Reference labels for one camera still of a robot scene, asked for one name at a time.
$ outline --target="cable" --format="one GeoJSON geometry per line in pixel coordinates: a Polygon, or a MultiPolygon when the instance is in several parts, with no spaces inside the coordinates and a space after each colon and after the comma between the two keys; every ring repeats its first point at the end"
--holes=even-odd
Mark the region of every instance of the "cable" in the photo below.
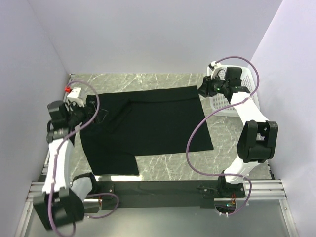
{"type": "Polygon", "coordinates": [[[186,158],[187,158],[187,163],[189,165],[189,167],[194,170],[196,173],[198,174],[201,174],[201,175],[205,175],[205,176],[236,176],[236,177],[241,177],[243,178],[244,180],[248,181],[249,182],[249,192],[248,192],[248,195],[247,195],[247,198],[245,200],[245,202],[241,205],[241,207],[237,210],[235,210],[233,213],[230,213],[228,215],[233,215],[233,214],[236,214],[237,212],[239,212],[244,206],[246,206],[247,202],[249,201],[249,198],[250,198],[250,194],[251,194],[251,189],[252,189],[252,183],[250,181],[250,179],[248,179],[247,177],[244,177],[242,176],[241,174],[208,174],[208,173],[204,173],[204,172],[201,172],[199,170],[197,170],[196,168],[193,167],[193,165],[191,164],[190,162],[190,158],[189,158],[189,148],[190,148],[190,144],[192,142],[192,139],[194,137],[194,135],[196,134],[196,132],[198,131],[198,129],[206,122],[206,120],[208,120],[212,115],[216,114],[217,112],[221,111],[221,110],[224,110],[224,109],[228,109],[230,107],[233,107],[233,106],[237,106],[237,105],[241,105],[243,104],[244,102],[246,102],[254,93],[256,93],[256,91],[258,90],[258,87],[259,87],[259,83],[260,83],[260,79],[259,79],[259,73],[256,69],[256,67],[250,62],[248,61],[247,59],[243,58],[243,57],[239,57],[239,56],[230,56],[230,57],[226,57],[226,58],[222,58],[218,61],[216,61],[215,63],[219,63],[219,62],[222,62],[226,59],[230,59],[230,58],[237,58],[237,59],[241,59],[245,62],[247,62],[252,68],[253,70],[255,71],[255,74],[256,74],[256,77],[257,77],[257,86],[256,88],[250,93],[249,97],[245,98],[244,100],[242,100],[241,102],[238,102],[238,103],[235,103],[235,104],[232,104],[232,105],[227,105],[227,106],[224,106],[222,108],[219,108],[215,111],[213,111],[211,114],[209,114],[208,116],[206,116],[198,125],[197,127],[194,129],[194,131],[192,132],[189,140],[188,140],[188,143],[187,143],[187,149],[186,149],[186,158]]]}
{"type": "MultiPolygon", "coordinates": [[[[52,229],[56,232],[57,235],[59,235],[60,237],[73,237],[76,233],[76,224],[73,223],[73,232],[69,235],[69,236],[66,236],[66,235],[63,235],[62,233],[59,232],[59,230],[57,229],[55,223],[54,223],[54,219],[53,219],[53,215],[52,215],[52,201],[53,201],[53,193],[54,193],[54,188],[55,188],[55,182],[56,182],[56,172],[57,172],[57,160],[58,160],[58,155],[59,155],[59,151],[61,149],[61,147],[63,146],[63,144],[72,136],[74,136],[77,132],[83,130],[84,128],[86,128],[89,124],[91,124],[93,122],[93,120],[96,118],[97,114],[98,114],[98,111],[100,109],[100,99],[99,99],[99,96],[98,96],[98,93],[97,91],[87,82],[84,82],[84,81],[78,81],[78,80],[74,80],[72,82],[70,82],[67,87],[69,87],[71,84],[73,83],[81,83],[81,84],[84,84],[86,86],[88,86],[92,91],[93,93],[95,94],[96,96],[96,100],[97,100],[97,107],[95,109],[95,113],[93,114],[93,116],[89,119],[88,122],[86,122],[85,124],[81,125],[79,127],[78,130],[74,130],[72,132],[70,132],[66,137],[64,137],[63,141],[60,143],[60,145],[58,146],[57,150],[56,150],[56,154],[54,156],[54,169],[53,169],[53,180],[52,180],[52,183],[51,183],[51,189],[50,189],[50,193],[49,193],[49,196],[48,196],[48,208],[47,208],[47,211],[48,211],[48,218],[49,218],[49,223],[52,227],[52,229]]],[[[118,196],[116,196],[115,194],[111,194],[111,193],[104,193],[104,194],[95,194],[93,196],[100,196],[100,195],[111,195],[111,196],[114,196],[116,199],[117,199],[117,204],[115,206],[115,208],[110,212],[108,213],[107,215],[104,215],[104,216],[101,216],[101,217],[90,217],[90,218],[94,218],[94,219],[97,219],[97,218],[102,218],[102,217],[106,217],[106,216],[109,216],[110,214],[112,214],[118,207],[119,205],[119,198],[118,196]]]]}

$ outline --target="metal frame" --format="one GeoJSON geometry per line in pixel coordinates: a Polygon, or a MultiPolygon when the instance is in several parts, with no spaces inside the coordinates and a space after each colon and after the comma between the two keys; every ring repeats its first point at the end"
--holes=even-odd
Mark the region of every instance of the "metal frame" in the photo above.
{"type": "MultiPolygon", "coordinates": [[[[69,81],[74,78],[73,74],[70,74],[69,81]]],[[[46,176],[48,170],[49,152],[47,152],[42,176],[46,176]]],[[[25,237],[30,218],[33,214],[33,197],[41,194],[44,182],[32,182],[24,209],[15,233],[15,237],[25,237]]],[[[245,182],[245,191],[249,190],[249,183],[245,182]]],[[[283,217],[285,219],[286,226],[288,228],[290,237],[298,237],[298,232],[295,227],[295,222],[290,211],[287,197],[284,191],[284,187],[281,180],[253,180],[252,191],[249,200],[279,200],[283,217]]],[[[230,201],[230,198],[215,198],[214,201],[230,201]]],[[[86,199],[84,203],[99,202],[98,199],[86,199]]]]}

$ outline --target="gray wall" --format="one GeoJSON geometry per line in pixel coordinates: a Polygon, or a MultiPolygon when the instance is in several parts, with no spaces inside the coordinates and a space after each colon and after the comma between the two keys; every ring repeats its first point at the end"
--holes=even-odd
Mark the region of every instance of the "gray wall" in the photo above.
{"type": "Polygon", "coordinates": [[[316,1],[284,0],[252,62],[260,107],[279,124],[272,171],[281,178],[302,237],[315,236],[316,1]]]}
{"type": "Polygon", "coordinates": [[[29,2],[68,73],[204,73],[250,59],[281,0],[29,2]]]}
{"type": "Polygon", "coordinates": [[[47,152],[47,104],[67,73],[26,0],[0,4],[0,236],[14,235],[47,152]]]}

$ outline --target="plastic basket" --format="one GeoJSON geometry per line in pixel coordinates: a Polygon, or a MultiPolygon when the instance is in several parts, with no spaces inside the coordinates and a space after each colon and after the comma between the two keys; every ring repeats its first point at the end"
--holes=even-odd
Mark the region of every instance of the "plastic basket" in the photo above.
{"type": "MultiPolygon", "coordinates": [[[[222,65],[222,66],[223,66],[223,69],[225,69],[225,71],[226,71],[227,67],[235,67],[235,66],[230,66],[230,65],[222,65]]],[[[241,86],[246,86],[249,89],[249,91],[252,92],[255,89],[255,83],[253,81],[251,71],[249,68],[246,68],[246,67],[241,67],[241,68],[242,68],[241,86]]],[[[219,76],[221,77],[222,80],[225,79],[225,71],[221,70],[219,72],[219,76]]],[[[254,95],[252,95],[251,99],[254,101],[254,103],[256,104],[258,109],[260,110],[257,94],[255,93],[254,95]]],[[[222,94],[217,94],[213,97],[210,97],[210,101],[211,101],[211,108],[213,111],[217,110],[219,108],[222,108],[226,105],[229,105],[227,99],[222,94]]],[[[234,109],[234,107],[224,109],[220,112],[217,112],[215,115],[216,116],[238,117],[238,113],[234,109]]]]}

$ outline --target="black pants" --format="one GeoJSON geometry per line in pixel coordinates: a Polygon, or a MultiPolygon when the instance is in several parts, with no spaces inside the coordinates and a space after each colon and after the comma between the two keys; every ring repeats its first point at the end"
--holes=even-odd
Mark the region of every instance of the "black pants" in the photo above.
{"type": "MultiPolygon", "coordinates": [[[[183,153],[205,118],[196,86],[100,94],[108,113],[100,124],[80,132],[83,150],[95,175],[139,175],[135,156],[183,153]]],[[[96,102],[87,97],[87,105],[96,102]]],[[[190,151],[213,150],[206,123],[190,151]]]]}

